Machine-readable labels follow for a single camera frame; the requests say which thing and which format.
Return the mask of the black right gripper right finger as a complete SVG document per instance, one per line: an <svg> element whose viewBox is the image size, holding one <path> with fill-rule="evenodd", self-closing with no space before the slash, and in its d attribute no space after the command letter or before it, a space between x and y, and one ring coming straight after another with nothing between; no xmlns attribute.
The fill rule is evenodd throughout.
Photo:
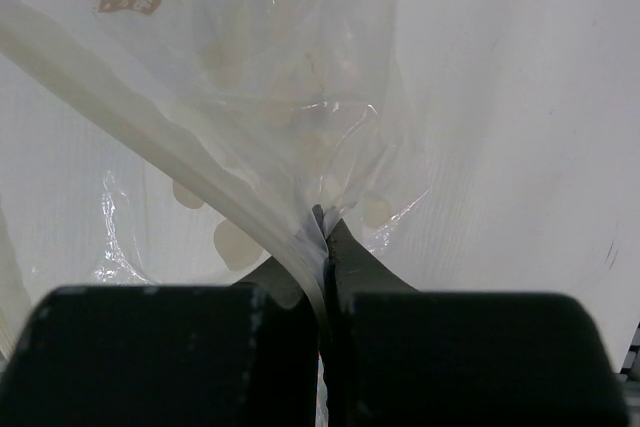
<svg viewBox="0 0 640 427"><path fill-rule="evenodd" d="M419 291L339 223L324 349L332 426L625 426L598 329L574 298Z"/></svg>

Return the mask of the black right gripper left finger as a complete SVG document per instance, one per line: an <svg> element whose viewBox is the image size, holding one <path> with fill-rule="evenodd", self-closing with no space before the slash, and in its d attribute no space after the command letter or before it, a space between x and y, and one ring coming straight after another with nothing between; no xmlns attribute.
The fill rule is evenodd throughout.
<svg viewBox="0 0 640 427"><path fill-rule="evenodd" d="M1 377L5 426L311 426L318 328L267 260L227 287L64 286Z"/></svg>

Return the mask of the clear zip top bag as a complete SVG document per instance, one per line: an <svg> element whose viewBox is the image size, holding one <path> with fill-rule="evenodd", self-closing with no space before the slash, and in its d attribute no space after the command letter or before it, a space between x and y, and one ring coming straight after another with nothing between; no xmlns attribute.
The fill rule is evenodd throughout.
<svg viewBox="0 0 640 427"><path fill-rule="evenodd" d="M268 249L326 314L326 236L393 160L395 0L1 0L5 53Z"/></svg>

